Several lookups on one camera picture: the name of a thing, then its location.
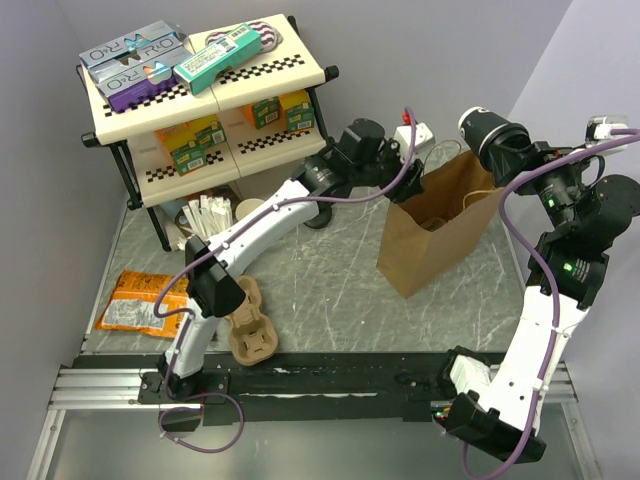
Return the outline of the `brown paper bag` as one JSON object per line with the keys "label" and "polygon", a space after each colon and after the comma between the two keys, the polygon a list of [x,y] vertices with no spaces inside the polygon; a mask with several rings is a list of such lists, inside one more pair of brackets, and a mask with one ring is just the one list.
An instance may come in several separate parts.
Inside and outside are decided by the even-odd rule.
{"label": "brown paper bag", "polygon": [[[389,206],[376,267],[403,298],[409,298],[476,248],[497,212],[502,190],[469,150],[421,178],[424,192]],[[448,223],[435,232],[420,224],[431,217]]]}

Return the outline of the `black plastic cup lid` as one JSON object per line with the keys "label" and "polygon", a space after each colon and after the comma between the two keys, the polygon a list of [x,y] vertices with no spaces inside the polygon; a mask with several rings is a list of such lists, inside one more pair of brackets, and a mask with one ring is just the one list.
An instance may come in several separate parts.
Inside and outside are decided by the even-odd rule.
{"label": "black plastic cup lid", "polygon": [[530,145],[528,130],[519,123],[511,122],[501,127],[491,149],[494,153],[513,156],[520,155]]}

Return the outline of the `black white paper cup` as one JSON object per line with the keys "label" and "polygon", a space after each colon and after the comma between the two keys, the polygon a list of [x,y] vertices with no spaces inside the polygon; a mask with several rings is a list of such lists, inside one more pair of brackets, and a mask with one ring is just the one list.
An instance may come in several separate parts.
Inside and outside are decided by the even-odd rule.
{"label": "black white paper cup", "polygon": [[458,119],[457,128],[461,138],[480,158],[488,142],[503,129],[509,121],[495,112],[481,106],[464,111]]}

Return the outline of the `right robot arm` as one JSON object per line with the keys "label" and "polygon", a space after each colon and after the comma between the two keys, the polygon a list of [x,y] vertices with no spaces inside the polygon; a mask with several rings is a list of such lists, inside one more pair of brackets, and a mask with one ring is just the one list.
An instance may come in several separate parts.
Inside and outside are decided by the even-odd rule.
{"label": "right robot arm", "polygon": [[501,460],[501,475],[516,463],[536,462],[546,449],[539,439],[540,413],[549,384],[576,327],[604,282],[613,241],[639,214],[639,184],[609,175],[584,185],[583,164],[639,139],[618,129],[614,139],[578,149],[544,142],[474,147],[474,154],[505,194],[536,195],[553,231],[531,245],[499,212],[503,224],[530,253],[530,276],[516,332],[497,372],[463,347],[447,353],[437,373],[438,390],[451,403],[434,406],[445,432]]}

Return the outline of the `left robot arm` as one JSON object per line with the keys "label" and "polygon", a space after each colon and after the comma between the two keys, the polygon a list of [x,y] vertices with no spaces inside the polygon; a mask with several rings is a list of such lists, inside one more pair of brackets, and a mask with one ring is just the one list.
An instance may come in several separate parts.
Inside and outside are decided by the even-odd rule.
{"label": "left robot arm", "polygon": [[421,193],[424,168],[418,154],[432,147],[424,123],[406,119],[393,137],[373,120],[357,119],[339,140],[306,157],[289,179],[259,207],[207,240],[191,237],[185,247],[187,303],[171,346],[158,362],[162,390],[172,400],[191,399],[204,356],[219,321],[247,295],[240,275],[274,242],[298,225],[330,218],[335,204],[356,204],[356,187],[375,187],[379,196],[401,203]]}

